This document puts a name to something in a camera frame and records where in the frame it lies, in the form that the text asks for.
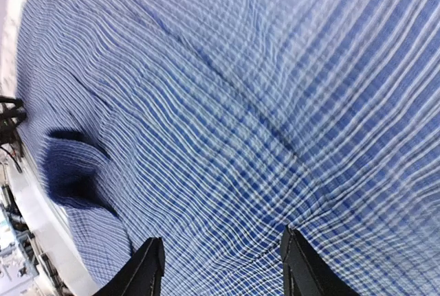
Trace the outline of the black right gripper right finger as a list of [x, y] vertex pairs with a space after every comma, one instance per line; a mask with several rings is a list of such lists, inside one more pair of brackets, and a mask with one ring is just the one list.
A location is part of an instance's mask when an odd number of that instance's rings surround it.
[[285, 295], [357, 295], [331, 270], [299, 230], [285, 228], [280, 256]]

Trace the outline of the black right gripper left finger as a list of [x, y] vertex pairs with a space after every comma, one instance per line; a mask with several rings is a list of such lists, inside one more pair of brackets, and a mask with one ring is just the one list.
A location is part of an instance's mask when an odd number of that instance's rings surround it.
[[160, 296], [165, 261], [162, 238], [149, 238], [93, 296]]

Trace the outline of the blue checked shirt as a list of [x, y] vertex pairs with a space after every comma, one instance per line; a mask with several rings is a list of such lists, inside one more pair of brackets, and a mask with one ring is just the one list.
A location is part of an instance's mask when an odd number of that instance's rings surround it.
[[439, 0], [27, 0], [20, 128], [99, 286], [281, 295], [286, 227], [361, 295], [439, 294]]

